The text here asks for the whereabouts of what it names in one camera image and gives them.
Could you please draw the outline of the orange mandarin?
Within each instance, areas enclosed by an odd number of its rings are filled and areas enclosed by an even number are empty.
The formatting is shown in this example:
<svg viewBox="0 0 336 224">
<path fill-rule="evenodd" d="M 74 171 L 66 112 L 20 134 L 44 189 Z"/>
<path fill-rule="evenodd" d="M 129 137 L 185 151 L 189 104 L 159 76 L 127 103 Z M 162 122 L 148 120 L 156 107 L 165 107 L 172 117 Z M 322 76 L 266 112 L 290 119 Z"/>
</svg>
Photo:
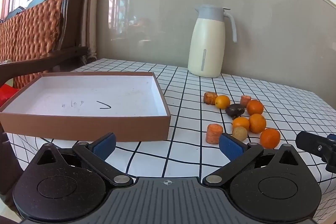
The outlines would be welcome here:
<svg viewBox="0 0 336 224">
<path fill-rule="evenodd" d="M 280 133 L 273 128 L 266 128 L 260 134 L 260 144 L 266 149 L 274 149 L 280 143 Z"/>
<path fill-rule="evenodd" d="M 252 114 L 249 118 L 249 130 L 259 134 L 266 128 L 266 119 L 261 114 Z"/>
<path fill-rule="evenodd" d="M 250 100 L 246 106 L 249 115 L 262 114 L 264 105 L 258 100 Z"/>
</svg>

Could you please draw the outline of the small tan potato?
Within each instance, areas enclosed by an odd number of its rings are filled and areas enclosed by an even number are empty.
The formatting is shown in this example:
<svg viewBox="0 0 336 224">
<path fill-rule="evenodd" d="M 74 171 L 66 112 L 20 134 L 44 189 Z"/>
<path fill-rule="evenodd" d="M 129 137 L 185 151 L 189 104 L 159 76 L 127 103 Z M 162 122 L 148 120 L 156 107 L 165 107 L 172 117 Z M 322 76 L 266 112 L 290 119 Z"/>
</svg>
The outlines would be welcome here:
<svg viewBox="0 0 336 224">
<path fill-rule="evenodd" d="M 248 137 L 248 130 L 242 126 L 234 127 L 232 130 L 232 136 L 239 141 L 245 141 Z"/>
</svg>

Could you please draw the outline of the small orange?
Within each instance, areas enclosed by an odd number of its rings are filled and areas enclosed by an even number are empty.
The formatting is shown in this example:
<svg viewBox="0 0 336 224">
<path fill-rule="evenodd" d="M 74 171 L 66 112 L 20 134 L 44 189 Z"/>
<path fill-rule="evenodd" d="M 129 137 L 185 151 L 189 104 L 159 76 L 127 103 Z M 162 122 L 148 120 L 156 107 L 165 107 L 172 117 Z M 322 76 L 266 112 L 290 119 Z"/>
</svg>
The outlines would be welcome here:
<svg viewBox="0 0 336 224">
<path fill-rule="evenodd" d="M 249 131 L 249 119 L 245 117 L 237 117 L 232 121 L 232 128 L 243 127 Z"/>
</svg>

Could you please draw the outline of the large carrot chunk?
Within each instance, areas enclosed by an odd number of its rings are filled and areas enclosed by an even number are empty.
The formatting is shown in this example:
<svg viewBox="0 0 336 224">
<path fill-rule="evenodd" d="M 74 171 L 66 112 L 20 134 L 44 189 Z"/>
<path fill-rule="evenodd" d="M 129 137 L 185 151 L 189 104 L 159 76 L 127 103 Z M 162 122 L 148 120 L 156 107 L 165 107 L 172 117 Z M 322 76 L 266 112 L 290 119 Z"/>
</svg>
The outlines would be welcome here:
<svg viewBox="0 0 336 224">
<path fill-rule="evenodd" d="M 206 132 L 206 142 L 209 144 L 219 144 L 219 138 L 224 132 L 224 128 L 216 123 L 209 124 Z"/>
</svg>

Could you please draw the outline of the dark purple passion fruit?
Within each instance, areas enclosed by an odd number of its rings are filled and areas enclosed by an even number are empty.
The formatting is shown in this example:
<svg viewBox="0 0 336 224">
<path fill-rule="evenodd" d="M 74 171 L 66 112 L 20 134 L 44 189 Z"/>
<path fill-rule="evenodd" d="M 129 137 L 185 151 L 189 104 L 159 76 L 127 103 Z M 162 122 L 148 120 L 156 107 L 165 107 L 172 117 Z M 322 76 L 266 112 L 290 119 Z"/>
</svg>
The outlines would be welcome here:
<svg viewBox="0 0 336 224">
<path fill-rule="evenodd" d="M 235 103 L 226 107 L 225 112 L 232 119 L 236 119 L 244 114 L 245 107 L 239 103 Z"/>
</svg>

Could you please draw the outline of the small carrot chunk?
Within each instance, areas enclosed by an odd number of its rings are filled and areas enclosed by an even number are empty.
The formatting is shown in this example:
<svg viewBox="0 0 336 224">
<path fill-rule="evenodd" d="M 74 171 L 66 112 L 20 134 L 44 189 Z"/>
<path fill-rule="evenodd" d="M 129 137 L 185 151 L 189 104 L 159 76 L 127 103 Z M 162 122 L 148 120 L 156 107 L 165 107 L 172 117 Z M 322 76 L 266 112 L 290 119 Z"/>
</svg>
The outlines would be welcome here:
<svg viewBox="0 0 336 224">
<path fill-rule="evenodd" d="M 243 95 L 240 97 L 240 105 L 247 107 L 248 103 L 251 101 L 251 96 Z"/>
</svg>

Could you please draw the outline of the yellow-orange kumquat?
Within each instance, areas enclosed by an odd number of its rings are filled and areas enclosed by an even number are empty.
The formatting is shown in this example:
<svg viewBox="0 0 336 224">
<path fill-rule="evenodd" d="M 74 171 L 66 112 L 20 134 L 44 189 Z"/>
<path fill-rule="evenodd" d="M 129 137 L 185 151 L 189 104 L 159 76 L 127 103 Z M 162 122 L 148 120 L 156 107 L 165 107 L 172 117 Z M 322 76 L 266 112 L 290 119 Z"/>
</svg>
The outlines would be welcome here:
<svg viewBox="0 0 336 224">
<path fill-rule="evenodd" d="M 228 106 L 230 106 L 230 104 L 231 104 L 231 100 L 226 95 L 217 96 L 215 99 L 215 106 L 218 109 L 226 109 Z"/>
</svg>

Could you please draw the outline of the brownish carrot chunk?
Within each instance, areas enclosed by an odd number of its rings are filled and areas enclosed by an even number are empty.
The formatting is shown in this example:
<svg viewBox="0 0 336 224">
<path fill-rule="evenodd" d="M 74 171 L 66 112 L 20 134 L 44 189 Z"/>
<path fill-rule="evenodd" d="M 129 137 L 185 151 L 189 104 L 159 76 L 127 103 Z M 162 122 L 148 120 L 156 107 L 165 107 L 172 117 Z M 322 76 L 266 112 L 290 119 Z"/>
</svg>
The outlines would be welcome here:
<svg viewBox="0 0 336 224">
<path fill-rule="evenodd" d="M 203 95 L 203 102 L 207 105 L 214 105 L 217 96 L 218 95 L 215 92 L 205 92 Z"/>
</svg>

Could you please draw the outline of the brown cardboard box tray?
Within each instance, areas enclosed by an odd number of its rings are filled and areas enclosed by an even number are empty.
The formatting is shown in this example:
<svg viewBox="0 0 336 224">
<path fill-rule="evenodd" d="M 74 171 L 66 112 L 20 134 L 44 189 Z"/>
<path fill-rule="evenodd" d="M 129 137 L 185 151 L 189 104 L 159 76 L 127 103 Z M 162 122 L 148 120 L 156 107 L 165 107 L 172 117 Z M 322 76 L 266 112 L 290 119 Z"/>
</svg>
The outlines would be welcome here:
<svg viewBox="0 0 336 224">
<path fill-rule="evenodd" d="M 1 107 L 5 132 L 94 141 L 161 141 L 171 114 L 151 72 L 44 73 Z"/>
</svg>

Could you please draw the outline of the checkered white tablecloth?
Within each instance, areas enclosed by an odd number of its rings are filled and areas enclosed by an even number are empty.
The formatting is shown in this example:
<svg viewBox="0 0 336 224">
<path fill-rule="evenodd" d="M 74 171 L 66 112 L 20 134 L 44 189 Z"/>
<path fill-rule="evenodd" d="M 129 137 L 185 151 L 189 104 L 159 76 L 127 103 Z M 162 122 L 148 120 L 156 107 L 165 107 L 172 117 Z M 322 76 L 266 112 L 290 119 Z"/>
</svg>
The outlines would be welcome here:
<svg viewBox="0 0 336 224">
<path fill-rule="evenodd" d="M 240 76 L 102 59 L 1 107 L 24 223 L 319 223 L 335 213 L 335 110 Z"/>
</svg>

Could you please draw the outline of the red bag on sofa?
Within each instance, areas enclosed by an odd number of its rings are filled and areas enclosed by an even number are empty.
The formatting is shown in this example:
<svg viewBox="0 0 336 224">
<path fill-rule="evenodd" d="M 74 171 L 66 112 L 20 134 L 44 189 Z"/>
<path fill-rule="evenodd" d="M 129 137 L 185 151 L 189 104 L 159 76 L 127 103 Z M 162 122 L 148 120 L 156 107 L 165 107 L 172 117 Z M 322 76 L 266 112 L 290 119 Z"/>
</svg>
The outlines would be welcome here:
<svg viewBox="0 0 336 224">
<path fill-rule="evenodd" d="M 6 103 L 19 89 L 13 88 L 10 85 L 3 84 L 0 87 L 0 107 Z"/>
</svg>

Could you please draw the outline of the cream thermos jug grey lid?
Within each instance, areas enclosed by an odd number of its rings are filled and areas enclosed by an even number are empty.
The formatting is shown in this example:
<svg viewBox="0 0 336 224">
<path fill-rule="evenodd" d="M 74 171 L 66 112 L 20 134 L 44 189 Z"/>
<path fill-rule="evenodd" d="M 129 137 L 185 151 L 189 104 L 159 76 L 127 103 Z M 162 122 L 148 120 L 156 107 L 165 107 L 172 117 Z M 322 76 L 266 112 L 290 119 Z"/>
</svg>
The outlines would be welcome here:
<svg viewBox="0 0 336 224">
<path fill-rule="evenodd" d="M 234 17 L 226 7 L 201 5 L 195 9 L 198 18 L 193 29 L 188 67 L 190 73 L 200 77 L 214 78 L 221 74 L 226 46 L 225 19 L 229 19 L 232 40 L 237 42 Z"/>
</svg>

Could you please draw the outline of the wooden sofa orange cushion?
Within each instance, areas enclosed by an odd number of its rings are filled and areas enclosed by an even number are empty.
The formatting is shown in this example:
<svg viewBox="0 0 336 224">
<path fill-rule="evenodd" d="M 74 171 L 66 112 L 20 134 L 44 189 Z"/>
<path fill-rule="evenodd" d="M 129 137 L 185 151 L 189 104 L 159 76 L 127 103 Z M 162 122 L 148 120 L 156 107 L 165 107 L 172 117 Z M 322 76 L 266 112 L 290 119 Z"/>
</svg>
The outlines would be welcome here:
<svg viewBox="0 0 336 224">
<path fill-rule="evenodd" d="M 33 0 L 1 23 L 1 84 L 20 89 L 62 63 L 86 56 L 81 45 L 84 0 Z"/>
</svg>

